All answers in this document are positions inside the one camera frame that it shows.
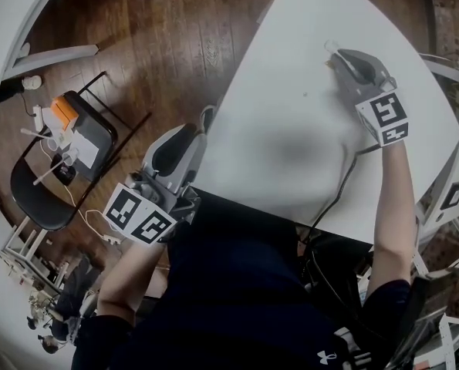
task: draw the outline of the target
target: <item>black cable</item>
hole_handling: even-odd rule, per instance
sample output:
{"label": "black cable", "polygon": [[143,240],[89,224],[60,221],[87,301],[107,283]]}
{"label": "black cable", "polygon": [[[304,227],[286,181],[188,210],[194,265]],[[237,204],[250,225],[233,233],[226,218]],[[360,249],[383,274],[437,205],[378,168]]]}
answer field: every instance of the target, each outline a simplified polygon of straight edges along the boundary
{"label": "black cable", "polygon": [[25,102],[25,97],[23,97],[23,95],[21,93],[19,93],[19,95],[22,97],[22,100],[23,100],[23,106],[25,107],[25,112],[27,113],[28,116],[31,116],[32,118],[35,117],[35,114],[31,114],[28,110],[27,110],[27,103]]}
{"label": "black cable", "polygon": [[332,207],[334,207],[340,200],[340,197],[343,195],[344,187],[346,186],[347,180],[349,179],[351,173],[356,166],[356,162],[358,161],[358,156],[365,155],[366,153],[370,153],[376,150],[379,150],[381,147],[379,144],[366,148],[365,150],[358,151],[354,154],[353,162],[351,163],[351,167],[347,170],[346,175],[344,176],[343,182],[340,184],[339,192],[337,192],[336,198],[333,202],[316,218],[315,223],[312,225],[312,230],[316,228],[316,225],[322,220],[322,218],[330,211]]}

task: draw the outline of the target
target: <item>logo on shirt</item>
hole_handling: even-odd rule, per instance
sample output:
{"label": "logo on shirt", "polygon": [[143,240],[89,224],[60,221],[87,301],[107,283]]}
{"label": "logo on shirt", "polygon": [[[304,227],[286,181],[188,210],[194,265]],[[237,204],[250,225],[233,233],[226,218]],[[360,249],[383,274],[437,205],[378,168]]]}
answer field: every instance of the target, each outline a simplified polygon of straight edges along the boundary
{"label": "logo on shirt", "polygon": [[320,359],[320,363],[322,365],[328,365],[327,361],[330,361],[330,360],[333,360],[333,359],[337,359],[337,355],[336,354],[327,355],[325,353],[325,351],[321,351],[317,355],[321,358]]}

